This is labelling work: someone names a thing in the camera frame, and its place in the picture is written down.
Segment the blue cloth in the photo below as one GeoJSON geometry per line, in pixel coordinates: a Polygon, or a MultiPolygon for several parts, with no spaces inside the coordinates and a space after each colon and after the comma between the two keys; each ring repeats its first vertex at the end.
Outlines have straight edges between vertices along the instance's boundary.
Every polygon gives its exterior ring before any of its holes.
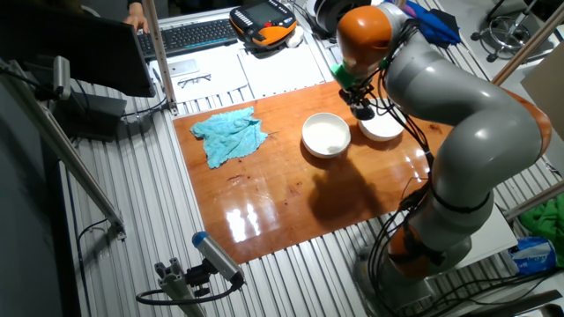
{"type": "Polygon", "coordinates": [[[456,45],[461,42],[454,17],[438,10],[427,11],[412,1],[407,1],[405,6],[408,8],[404,8],[404,12],[421,22],[420,31],[429,43],[446,48],[449,44],[456,45]]]}
{"type": "Polygon", "coordinates": [[[251,115],[253,107],[224,114],[214,114],[190,129],[196,137],[204,139],[208,166],[217,168],[228,159],[242,158],[256,151],[267,137],[261,132],[261,121],[251,115]]]}

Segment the person's hand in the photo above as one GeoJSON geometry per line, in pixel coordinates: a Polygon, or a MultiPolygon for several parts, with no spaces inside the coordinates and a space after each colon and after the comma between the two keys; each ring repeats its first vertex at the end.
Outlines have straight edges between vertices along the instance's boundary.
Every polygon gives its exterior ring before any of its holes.
{"type": "Polygon", "coordinates": [[[130,15],[123,23],[131,24],[136,30],[142,28],[145,34],[149,33],[149,24],[143,13],[143,5],[140,3],[130,4],[130,15]]]}

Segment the computer monitor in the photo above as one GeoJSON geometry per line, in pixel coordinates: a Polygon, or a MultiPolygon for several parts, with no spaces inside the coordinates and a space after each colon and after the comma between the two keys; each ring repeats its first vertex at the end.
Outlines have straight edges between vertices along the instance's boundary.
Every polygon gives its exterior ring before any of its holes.
{"type": "Polygon", "coordinates": [[[58,55],[70,61],[72,78],[129,96],[155,95],[133,26],[20,0],[0,1],[2,59],[52,67],[58,55]]]}

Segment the glossy wooden surface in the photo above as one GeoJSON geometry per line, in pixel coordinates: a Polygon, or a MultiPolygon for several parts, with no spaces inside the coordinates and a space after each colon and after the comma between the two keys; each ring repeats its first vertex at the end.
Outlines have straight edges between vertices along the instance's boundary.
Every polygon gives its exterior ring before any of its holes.
{"type": "MultiPolygon", "coordinates": [[[[423,152],[407,132],[385,143],[369,140],[338,90],[332,82],[174,120],[205,230],[238,263],[393,211],[410,178],[426,177],[423,152]],[[189,129],[250,106],[263,120],[266,141],[211,170],[203,141],[189,129]],[[314,158],[301,144],[303,122],[320,112],[350,126],[351,145],[338,158],[314,158]]],[[[436,152],[451,128],[416,122],[436,152]]]]}

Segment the blue cap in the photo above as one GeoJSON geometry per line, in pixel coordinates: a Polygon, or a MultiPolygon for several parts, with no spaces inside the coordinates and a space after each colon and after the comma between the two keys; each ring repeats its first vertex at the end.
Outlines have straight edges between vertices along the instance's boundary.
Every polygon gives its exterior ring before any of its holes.
{"type": "Polygon", "coordinates": [[[199,246],[200,243],[202,243],[202,241],[204,241],[204,239],[209,236],[210,235],[208,234],[208,232],[196,232],[192,236],[192,244],[194,245],[195,248],[197,248],[197,246],[199,246]]]}

